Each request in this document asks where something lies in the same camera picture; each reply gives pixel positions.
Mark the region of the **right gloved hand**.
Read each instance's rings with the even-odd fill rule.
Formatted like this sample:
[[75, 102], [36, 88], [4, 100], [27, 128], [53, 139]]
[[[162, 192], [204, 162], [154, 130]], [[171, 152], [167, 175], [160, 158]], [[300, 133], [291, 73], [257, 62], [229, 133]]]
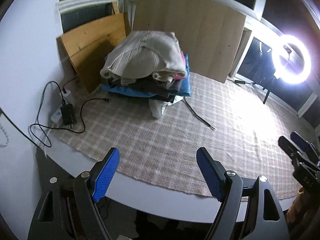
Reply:
[[310, 196], [306, 189], [304, 189], [304, 187], [300, 187], [295, 200], [286, 213], [287, 224], [291, 224], [296, 221], [298, 215], [302, 213], [303, 209], [307, 206], [309, 198]]

